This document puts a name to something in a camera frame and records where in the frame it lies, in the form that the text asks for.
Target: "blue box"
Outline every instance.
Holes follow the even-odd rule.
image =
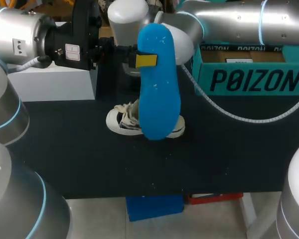
[[[285,62],[266,62],[266,56],[274,53],[260,54],[264,63],[203,63],[197,46],[192,74],[203,91],[212,96],[299,96],[299,47],[284,46],[275,53]]]
[[[126,197],[130,222],[181,213],[183,196]]]

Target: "teal box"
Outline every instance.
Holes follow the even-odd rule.
[[[299,47],[282,54],[285,63],[203,63],[197,46],[192,74],[210,96],[299,96]]]

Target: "black table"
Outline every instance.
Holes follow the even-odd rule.
[[[185,134],[148,141],[109,131],[115,104],[137,98],[116,90],[122,70],[100,70],[95,101],[25,103],[27,134],[9,148],[65,198],[234,193],[282,189],[299,147],[299,110],[271,124],[243,123],[195,95],[178,69]],[[276,116],[299,97],[214,97],[231,113],[253,119]]]

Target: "white sneaker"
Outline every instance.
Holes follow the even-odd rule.
[[[136,100],[134,103],[130,102],[128,104],[114,106],[114,109],[112,109],[106,116],[107,127],[111,131],[123,135],[143,134],[139,120],[132,116],[132,111],[135,107],[137,107],[136,112],[138,114],[139,100]],[[179,116],[175,129],[167,136],[167,138],[180,137],[183,135],[184,131],[185,120],[182,116]]]

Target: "cable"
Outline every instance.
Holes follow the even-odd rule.
[[[218,106],[215,102],[213,102],[207,95],[206,93],[200,88],[200,86],[197,84],[197,82],[195,81],[195,79],[193,78],[193,76],[191,75],[191,73],[188,71],[188,69],[182,65],[181,66],[182,69],[184,70],[184,72],[186,73],[186,75],[189,77],[190,81],[193,83],[194,88],[196,90],[199,91],[199,93],[202,95],[202,97],[205,98],[205,100],[207,100],[213,107],[215,107],[218,111],[220,111],[221,113],[235,119],[235,120],[239,120],[239,121],[243,121],[243,122],[247,122],[247,123],[271,123],[271,122],[275,122],[278,120],[282,120],[283,118],[289,116],[290,114],[292,114],[293,112],[295,112],[298,108],[299,108],[299,101],[297,104],[295,104],[291,109],[289,109],[288,111],[284,112],[283,114],[270,118],[270,119],[247,119],[247,118],[243,118],[240,116],[236,116],[232,113],[229,113],[228,111],[225,111],[223,108],[221,108],[220,106]]]
[[[38,60],[39,57],[36,57],[30,61],[28,61],[27,63],[25,63],[24,65],[22,66],[18,66],[18,67],[15,67],[15,68],[11,68],[9,69],[8,73],[11,74],[11,73],[16,73],[16,72],[20,72],[20,71],[24,71],[32,66],[35,66],[36,64],[40,63],[40,61]]]

